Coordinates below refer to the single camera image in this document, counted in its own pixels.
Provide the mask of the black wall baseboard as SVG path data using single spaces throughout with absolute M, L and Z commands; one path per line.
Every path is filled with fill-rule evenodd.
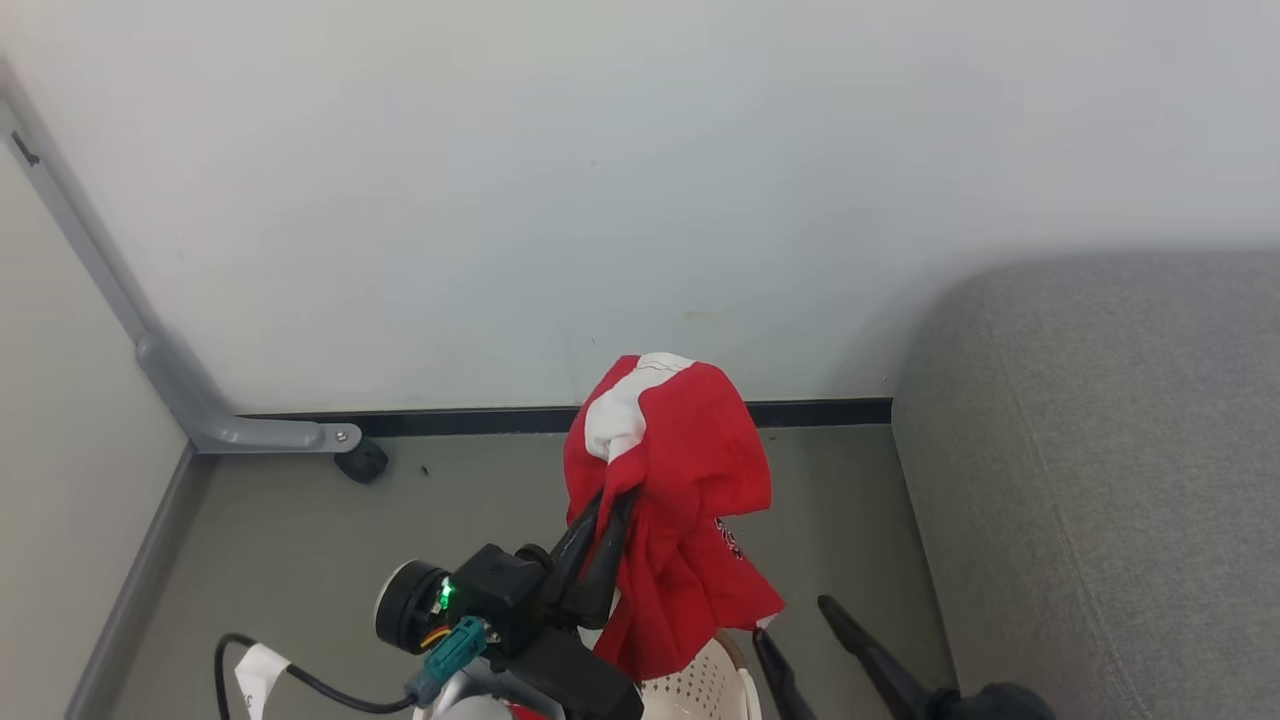
M 751 401 L 748 411 L 758 428 L 886 425 L 892 421 L 891 397 Z M 283 413 L 261 419 L 355 424 L 366 437 L 556 434 L 570 430 L 576 405 L 540 407 L 454 407 L 404 411 Z

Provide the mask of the grey metal frame leg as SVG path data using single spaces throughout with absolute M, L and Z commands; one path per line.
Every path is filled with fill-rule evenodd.
M 351 423 L 236 415 L 207 374 L 172 347 L 150 301 L 84 196 L 18 74 L 0 54 L 0 137 L 23 167 L 134 346 L 143 375 L 200 454 L 356 454 L 381 447 Z

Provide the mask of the grey fabric sofa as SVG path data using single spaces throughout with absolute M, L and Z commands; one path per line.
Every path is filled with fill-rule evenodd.
M 927 314 L 892 411 L 964 693 L 1280 720 L 1280 251 L 986 272 Z

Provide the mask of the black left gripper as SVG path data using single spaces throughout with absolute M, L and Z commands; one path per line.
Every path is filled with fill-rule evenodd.
M 509 553 L 485 544 L 451 574 L 451 625 L 479 618 L 493 652 L 516 656 L 545 625 L 545 601 L 570 611 L 576 624 L 600 630 L 608 623 L 622 560 L 626 556 L 639 488 L 620 493 L 600 515 L 598 491 L 549 553 L 525 544 Z M 596 538 L 596 528 L 600 530 Z

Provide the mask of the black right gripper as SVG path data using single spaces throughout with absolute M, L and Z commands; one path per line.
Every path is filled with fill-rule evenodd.
M 1015 683 L 991 683 L 975 694 L 933 693 L 896 660 L 829 594 L 817 598 L 836 641 L 854 656 L 893 720 L 1056 720 L 1053 710 L 1033 691 Z M 760 662 L 780 720 L 817 720 L 797 687 L 794 669 L 765 628 L 751 644 Z

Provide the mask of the red and white garment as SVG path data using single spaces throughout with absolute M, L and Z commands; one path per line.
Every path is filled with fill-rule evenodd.
M 767 510 L 773 487 L 756 425 L 718 366 L 620 357 L 575 418 L 563 469 L 570 521 L 595 498 L 607 511 L 635 495 L 618 602 L 594 647 L 635 682 L 681 673 L 718 632 L 785 610 L 724 525 Z

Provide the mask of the black caster wheel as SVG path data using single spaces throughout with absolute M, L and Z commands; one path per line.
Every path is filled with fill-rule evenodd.
M 375 439 L 364 437 L 349 451 L 335 454 L 333 462 L 352 482 L 369 486 L 385 474 L 390 459 Z

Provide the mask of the grey skirting strip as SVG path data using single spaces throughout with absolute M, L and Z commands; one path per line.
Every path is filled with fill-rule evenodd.
M 63 720 L 108 720 L 189 534 L 215 460 L 188 445 L 72 694 Z

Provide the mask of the white perforated laundry basket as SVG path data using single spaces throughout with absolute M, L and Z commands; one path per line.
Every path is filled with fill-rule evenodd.
M 641 720 L 763 720 L 746 657 L 718 632 L 680 673 L 643 682 Z

